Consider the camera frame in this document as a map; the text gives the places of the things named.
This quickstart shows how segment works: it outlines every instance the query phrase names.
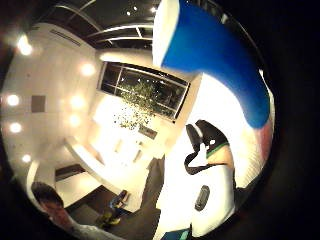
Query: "ceiling vent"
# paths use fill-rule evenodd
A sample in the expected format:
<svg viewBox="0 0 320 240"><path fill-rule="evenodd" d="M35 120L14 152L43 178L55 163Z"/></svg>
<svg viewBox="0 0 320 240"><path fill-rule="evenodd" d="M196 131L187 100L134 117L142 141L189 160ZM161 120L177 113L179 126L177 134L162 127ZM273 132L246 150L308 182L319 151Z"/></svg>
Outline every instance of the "ceiling vent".
<svg viewBox="0 0 320 240"><path fill-rule="evenodd" d="M40 113L45 112L46 96L35 96L31 97L31 112Z"/></svg>
<svg viewBox="0 0 320 240"><path fill-rule="evenodd" d="M58 35L59 37L62 37L62 38L64 38L64 39L68 40L69 42L72 42L73 44L77 45L78 47L81 46L81 43L79 43L78 41L74 40L73 38L65 35L65 34L62 33L62 32L59 32L59 31L54 30L54 29L51 29L50 32L51 32L52 34Z"/></svg>

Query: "floor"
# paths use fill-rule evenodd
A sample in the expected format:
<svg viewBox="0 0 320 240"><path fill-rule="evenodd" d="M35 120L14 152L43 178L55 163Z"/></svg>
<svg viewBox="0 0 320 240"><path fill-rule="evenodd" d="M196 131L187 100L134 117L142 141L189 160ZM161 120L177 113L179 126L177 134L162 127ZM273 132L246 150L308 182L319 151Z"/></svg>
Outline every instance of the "floor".
<svg viewBox="0 0 320 240"><path fill-rule="evenodd" d="M164 158L154 158L149 166L142 196L141 208L124 215L121 221L107 231L127 240L151 240L158 226L160 210L156 208L164 177ZM96 225L95 220L104 211L110 211L108 203L115 194L103 186L99 187L67 211L80 224Z"/></svg>

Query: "blue and white object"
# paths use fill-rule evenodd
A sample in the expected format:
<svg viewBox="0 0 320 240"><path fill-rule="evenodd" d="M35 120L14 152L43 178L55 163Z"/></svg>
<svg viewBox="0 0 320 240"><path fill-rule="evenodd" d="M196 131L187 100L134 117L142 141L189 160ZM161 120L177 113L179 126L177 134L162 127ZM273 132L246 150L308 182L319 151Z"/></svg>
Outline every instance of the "blue and white object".
<svg viewBox="0 0 320 240"><path fill-rule="evenodd" d="M246 49L215 17L183 0L163 0L153 29L156 66L204 72L228 87L248 124L265 125L270 112L266 85Z"/></svg>

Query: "hair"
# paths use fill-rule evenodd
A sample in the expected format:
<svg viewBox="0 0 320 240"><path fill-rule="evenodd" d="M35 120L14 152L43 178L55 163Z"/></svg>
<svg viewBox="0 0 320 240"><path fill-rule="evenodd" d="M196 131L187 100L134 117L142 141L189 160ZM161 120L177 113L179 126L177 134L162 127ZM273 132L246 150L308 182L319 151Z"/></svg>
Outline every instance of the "hair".
<svg viewBox="0 0 320 240"><path fill-rule="evenodd" d="M56 190L43 182L33 182L31 190L36 200L40 204L41 201L55 202L63 207L63 200L56 192Z"/></svg>

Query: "black border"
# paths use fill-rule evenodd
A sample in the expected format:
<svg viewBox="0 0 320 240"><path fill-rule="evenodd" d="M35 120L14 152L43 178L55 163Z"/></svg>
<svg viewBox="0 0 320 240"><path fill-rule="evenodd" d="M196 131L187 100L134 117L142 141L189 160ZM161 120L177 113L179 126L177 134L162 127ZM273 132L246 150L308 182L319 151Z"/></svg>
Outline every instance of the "black border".
<svg viewBox="0 0 320 240"><path fill-rule="evenodd" d="M1 2L1 5L4 3L4 7L1 6L1 15L4 16L1 24L7 24L3 19L10 17L32 17L23 15L23 9L13 12L12 2L15 1ZM26 2L36 3L37 6L49 5L49 1ZM320 132L317 62L320 21L316 2L216 2L244 26L266 62L270 73L268 85L275 97L276 124L270 159L253 193L239 212L202 239L317 238L319 207L316 191L320 169L317 153ZM10 60L11 53L12 49L9 49L6 54L1 54L2 69L5 69L5 62ZM0 156L1 238L73 239L35 211L13 178L2 142Z"/></svg>

